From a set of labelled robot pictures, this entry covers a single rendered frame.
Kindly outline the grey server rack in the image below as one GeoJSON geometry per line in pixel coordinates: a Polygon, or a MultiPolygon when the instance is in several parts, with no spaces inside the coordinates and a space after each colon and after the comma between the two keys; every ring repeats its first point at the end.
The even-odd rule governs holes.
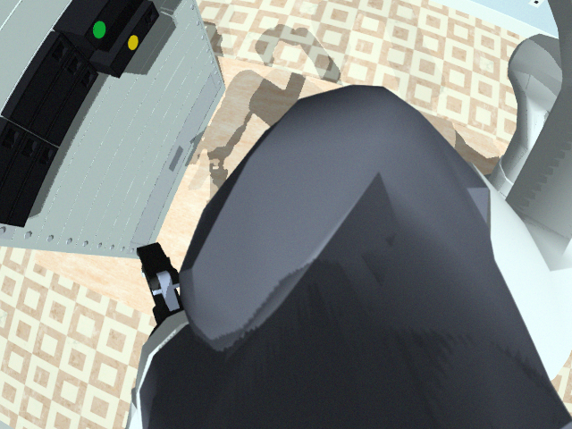
{"type": "Polygon", "coordinates": [[[139,259],[225,90],[196,0],[0,0],[0,247],[139,259]]]}

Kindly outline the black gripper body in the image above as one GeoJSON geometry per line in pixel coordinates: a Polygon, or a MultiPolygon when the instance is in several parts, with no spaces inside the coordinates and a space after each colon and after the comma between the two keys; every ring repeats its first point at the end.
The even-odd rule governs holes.
{"type": "MultiPolygon", "coordinates": [[[[156,325],[156,327],[155,327],[155,328],[153,329],[153,331],[150,333],[149,337],[151,336],[151,334],[153,334],[153,333],[156,331],[156,329],[157,329],[157,328],[159,327],[159,325],[165,320],[166,317],[169,317],[169,316],[171,316],[171,315],[177,314],[177,313],[181,312],[182,310],[184,310],[184,309],[183,309],[183,305],[182,305],[182,303],[181,303],[180,300],[178,300],[178,304],[179,304],[179,307],[180,307],[180,308],[175,309],[175,310],[173,310],[173,311],[170,311],[167,305],[163,306],[163,308],[162,308],[162,317],[163,317],[163,319],[156,325]]],[[[148,339],[149,339],[149,337],[148,337],[148,339]]]]}

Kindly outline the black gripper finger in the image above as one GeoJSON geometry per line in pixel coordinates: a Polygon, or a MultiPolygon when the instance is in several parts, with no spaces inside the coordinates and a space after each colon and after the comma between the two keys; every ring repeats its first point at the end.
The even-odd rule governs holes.
{"type": "Polygon", "coordinates": [[[180,308],[177,300],[181,298],[176,289],[180,287],[179,273],[172,267],[170,257],[166,256],[159,242],[139,247],[136,252],[142,264],[142,278],[146,277],[155,302],[152,311],[158,324],[163,319],[161,309],[164,305],[170,311],[180,308]]]}

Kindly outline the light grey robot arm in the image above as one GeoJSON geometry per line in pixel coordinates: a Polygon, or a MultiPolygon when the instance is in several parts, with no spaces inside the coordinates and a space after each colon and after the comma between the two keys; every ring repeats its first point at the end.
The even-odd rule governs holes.
{"type": "Polygon", "coordinates": [[[572,429],[551,383],[572,0],[548,3],[559,38],[509,58],[517,127],[488,180],[384,86],[300,98],[261,135],[202,211],[124,429],[572,429]]]}

